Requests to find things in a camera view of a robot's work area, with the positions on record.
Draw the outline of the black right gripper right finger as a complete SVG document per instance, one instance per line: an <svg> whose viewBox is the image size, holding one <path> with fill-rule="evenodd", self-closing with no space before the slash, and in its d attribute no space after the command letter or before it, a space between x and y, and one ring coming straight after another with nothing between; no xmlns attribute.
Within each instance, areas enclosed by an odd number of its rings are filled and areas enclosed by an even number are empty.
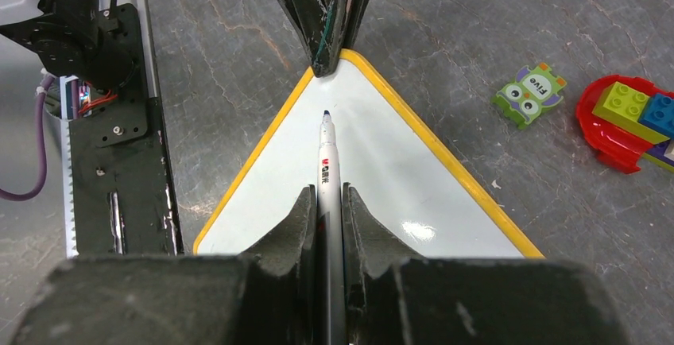
<svg viewBox="0 0 674 345"><path fill-rule="evenodd" d="M354 344L626 344L602 282L568 261L426 258L343 185Z"/></svg>

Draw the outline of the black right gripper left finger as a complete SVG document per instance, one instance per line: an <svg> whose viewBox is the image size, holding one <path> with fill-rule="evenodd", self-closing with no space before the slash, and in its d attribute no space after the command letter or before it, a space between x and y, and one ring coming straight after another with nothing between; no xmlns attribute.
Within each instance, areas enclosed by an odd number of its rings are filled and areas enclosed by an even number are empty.
<svg viewBox="0 0 674 345"><path fill-rule="evenodd" d="M235 256L108 256L61 262L14 344L310 344L316 191Z"/></svg>

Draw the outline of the blue whiteboard marker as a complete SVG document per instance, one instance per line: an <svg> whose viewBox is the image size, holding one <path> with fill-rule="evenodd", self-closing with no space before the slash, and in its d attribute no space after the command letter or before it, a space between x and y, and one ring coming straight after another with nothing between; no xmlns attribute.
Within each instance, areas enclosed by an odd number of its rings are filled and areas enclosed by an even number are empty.
<svg viewBox="0 0 674 345"><path fill-rule="evenodd" d="M316 281L315 339L319 344L347 344L346 299L343 265L342 182L335 125L328 110L320 123L316 185Z"/></svg>

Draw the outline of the yellow framed whiteboard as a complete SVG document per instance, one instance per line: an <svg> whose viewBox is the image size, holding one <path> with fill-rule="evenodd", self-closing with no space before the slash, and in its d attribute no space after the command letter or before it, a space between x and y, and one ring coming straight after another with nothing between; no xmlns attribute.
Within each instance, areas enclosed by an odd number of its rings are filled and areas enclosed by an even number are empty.
<svg viewBox="0 0 674 345"><path fill-rule="evenodd" d="M538 258L540 251L359 53L306 71L197 235L195 254L238 254L319 182L320 120L335 124L341 179L370 213L430 258Z"/></svg>

